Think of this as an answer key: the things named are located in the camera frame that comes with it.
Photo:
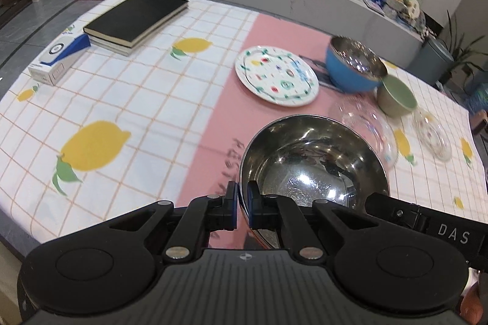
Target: plate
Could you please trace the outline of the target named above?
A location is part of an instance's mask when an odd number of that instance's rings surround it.
[[[386,171],[395,166],[398,147],[393,130],[381,110],[355,96],[333,104],[329,117],[361,136],[372,147]]]
[[[244,50],[237,57],[238,78],[249,91],[281,106],[303,106],[319,93],[319,81],[298,55],[270,46]]]
[[[451,142],[445,129],[432,113],[417,109],[413,114],[413,125],[420,142],[439,160],[448,162],[452,157]]]

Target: green bowl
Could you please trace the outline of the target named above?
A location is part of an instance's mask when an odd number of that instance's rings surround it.
[[[417,100],[408,86],[392,75],[383,78],[377,101],[380,109],[390,117],[405,116],[417,107]]]

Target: blue bowl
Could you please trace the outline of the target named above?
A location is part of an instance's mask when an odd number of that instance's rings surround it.
[[[332,83],[346,93],[367,92],[387,75],[386,66],[370,49],[347,37],[331,39],[325,66]]]

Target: black book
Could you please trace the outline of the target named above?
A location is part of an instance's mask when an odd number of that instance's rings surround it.
[[[188,6],[188,0],[125,0],[85,26],[85,33],[132,48]]]

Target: transparent plate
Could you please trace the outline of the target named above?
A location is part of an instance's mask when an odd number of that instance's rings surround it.
[[[329,117],[361,136],[372,147],[386,171],[395,166],[398,147],[393,130],[381,110],[355,96],[333,104]]]
[[[448,162],[452,157],[451,142],[445,129],[435,116],[418,108],[413,114],[413,125],[420,142],[439,160]]]

